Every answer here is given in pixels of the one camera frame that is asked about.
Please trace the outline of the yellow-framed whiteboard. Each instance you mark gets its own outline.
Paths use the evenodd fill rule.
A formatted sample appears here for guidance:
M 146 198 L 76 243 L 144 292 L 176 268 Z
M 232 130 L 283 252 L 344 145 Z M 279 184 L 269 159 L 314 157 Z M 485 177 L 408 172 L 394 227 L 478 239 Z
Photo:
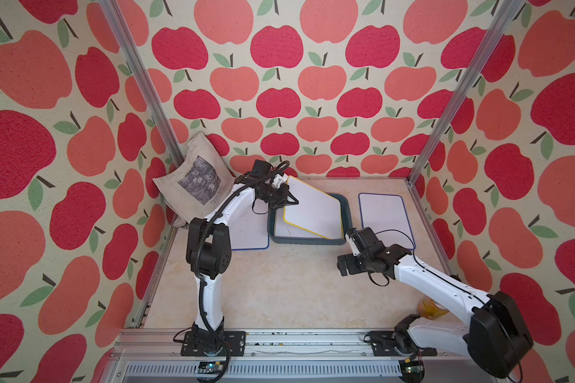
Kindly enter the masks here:
M 313 229 L 315 223 L 341 223 L 340 201 L 329 194 L 290 176 L 289 191 L 300 203 L 283 208 L 281 218 L 294 226 Z
M 282 218 L 275 219 L 272 222 L 272 232 L 276 237 L 295 239 L 334 240 L 343 237 L 343 229 L 340 223 L 315 223 L 313 229 L 311 229 L 291 225 Z

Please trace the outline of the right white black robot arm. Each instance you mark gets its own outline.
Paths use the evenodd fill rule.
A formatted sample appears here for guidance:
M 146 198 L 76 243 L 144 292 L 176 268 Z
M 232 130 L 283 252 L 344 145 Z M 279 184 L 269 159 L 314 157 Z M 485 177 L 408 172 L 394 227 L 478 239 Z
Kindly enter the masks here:
M 434 323 L 411 314 L 393 331 L 391 340 L 372 336 L 374 345 L 391 347 L 412 356 L 421 349 L 437 349 L 468 356 L 489 375 L 505 379 L 520 370 L 533 348 L 533 339 L 516 302 L 499 291 L 491 295 L 443 274 L 398 244 L 340 255 L 337 268 L 343 276 L 381 274 L 387 281 L 414 287 L 450 311 L 460 324 Z

